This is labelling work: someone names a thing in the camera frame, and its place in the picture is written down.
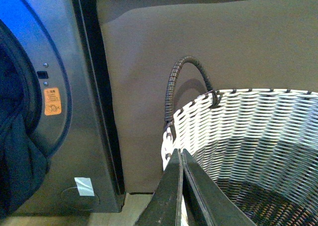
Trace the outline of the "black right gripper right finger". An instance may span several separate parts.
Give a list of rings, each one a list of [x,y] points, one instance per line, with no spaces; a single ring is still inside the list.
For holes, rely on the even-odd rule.
[[[254,226],[208,176],[194,157],[182,151],[183,197],[190,226]]]

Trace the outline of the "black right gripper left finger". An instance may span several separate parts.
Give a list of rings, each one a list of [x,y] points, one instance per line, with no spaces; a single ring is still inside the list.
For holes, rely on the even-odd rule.
[[[175,149],[150,202],[136,226],[181,225],[183,165],[180,150]]]

